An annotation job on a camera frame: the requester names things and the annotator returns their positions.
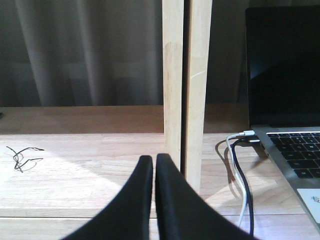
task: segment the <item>cable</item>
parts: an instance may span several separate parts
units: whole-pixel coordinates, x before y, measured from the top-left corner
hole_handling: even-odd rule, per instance
[[[238,143],[241,142],[246,142],[246,140],[244,138],[238,139],[236,140],[233,144],[231,144],[231,153],[233,155],[233,160],[234,160],[234,164],[242,178],[244,187],[245,187],[245,192],[246,192],[246,202],[249,208],[249,218],[250,218],[250,231],[249,234],[253,237],[254,236],[254,229],[255,229],[255,221],[254,221],[254,200],[252,198],[251,192],[250,192],[250,188],[249,188],[249,184],[248,181],[246,179],[246,176],[244,174],[244,172],[242,171],[238,159],[237,159],[237,155],[236,155],[236,150],[235,147]]]
[[[238,134],[233,134],[233,135],[228,136],[226,138],[226,140],[225,140],[226,144],[228,146],[229,153],[230,153],[230,158],[231,158],[231,161],[232,161],[233,175],[234,175],[237,183],[239,184],[239,186],[241,188],[241,193],[242,193],[242,207],[241,207],[241,212],[240,212],[239,219],[238,219],[238,222],[237,222],[237,226],[238,227],[240,227],[242,219],[244,218],[244,214],[245,214],[245,210],[246,210],[246,206],[247,206],[247,193],[246,193],[245,185],[242,182],[242,180],[240,179],[238,170],[237,170],[236,165],[235,165],[235,160],[234,160],[234,155],[232,154],[232,148],[231,148],[230,139],[237,138],[237,137],[240,137],[240,136],[242,136],[242,135],[239,134],[239,133]]]
[[[231,148],[230,140],[234,139],[234,138],[246,137],[246,136],[254,136],[254,135],[255,135],[255,131],[248,130],[248,131],[243,131],[243,132],[239,132],[239,133],[236,133],[236,134],[229,135],[225,140],[226,144],[228,146],[229,153],[230,153],[230,158],[231,158],[231,161],[232,161],[233,174],[234,174],[234,177],[235,177],[236,181],[238,182],[238,184],[239,184],[239,186],[241,188],[241,193],[242,193],[242,207],[241,207],[241,213],[239,215],[239,219],[238,219],[238,223],[237,223],[238,227],[240,227],[242,219],[244,218],[244,214],[245,214],[245,210],[246,210],[246,206],[247,206],[247,192],[246,192],[246,188],[245,188],[244,183],[242,182],[242,180],[239,177],[239,172],[238,172],[238,169],[237,169],[235,161],[234,161],[234,156],[232,154],[232,148]]]

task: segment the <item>eyeglasses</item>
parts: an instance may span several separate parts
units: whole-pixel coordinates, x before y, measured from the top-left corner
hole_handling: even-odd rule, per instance
[[[24,155],[22,154],[22,152],[24,152],[26,150],[44,151],[44,149],[37,148],[37,147],[27,147],[25,149],[22,149],[21,151],[16,152],[11,147],[9,147],[9,146],[6,146],[6,147],[14,152],[14,156],[13,156],[13,160],[15,161],[14,169],[15,170],[20,170],[21,173],[23,173],[22,167],[24,165],[26,165],[27,162],[34,161],[34,160],[42,160],[43,159],[42,157],[41,158],[32,158],[32,159],[28,159],[24,163],[22,163],[23,159],[25,158]]]

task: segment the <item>laptop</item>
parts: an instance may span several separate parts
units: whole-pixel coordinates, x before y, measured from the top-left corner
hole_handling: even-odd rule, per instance
[[[250,127],[320,232],[320,6],[245,19]]]

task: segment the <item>white cable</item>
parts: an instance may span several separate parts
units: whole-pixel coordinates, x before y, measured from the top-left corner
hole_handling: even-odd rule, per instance
[[[238,172],[238,169],[236,167],[234,156],[233,156],[232,150],[231,150],[230,140],[234,139],[234,138],[245,137],[245,136],[253,136],[253,135],[255,135],[255,131],[248,130],[248,131],[243,131],[243,132],[239,132],[239,133],[236,133],[236,134],[229,135],[225,139],[226,144],[227,144],[228,149],[229,149],[230,159],[232,161],[233,174],[234,174],[234,177],[235,177],[236,181],[238,182],[238,184],[239,184],[239,186],[241,188],[241,192],[242,192],[242,207],[241,207],[241,213],[239,215],[239,219],[238,219],[238,223],[237,223],[238,227],[240,227],[242,219],[244,218],[244,214],[245,214],[245,211],[246,211],[246,207],[247,207],[247,192],[246,192],[246,188],[245,188],[245,185],[244,185],[242,179],[239,177],[239,172]]]

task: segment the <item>wooden post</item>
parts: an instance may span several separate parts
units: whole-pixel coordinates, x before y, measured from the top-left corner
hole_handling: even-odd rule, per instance
[[[162,0],[163,108],[166,152],[180,169],[184,0]]]
[[[185,177],[200,191],[212,0],[191,0],[186,82]]]

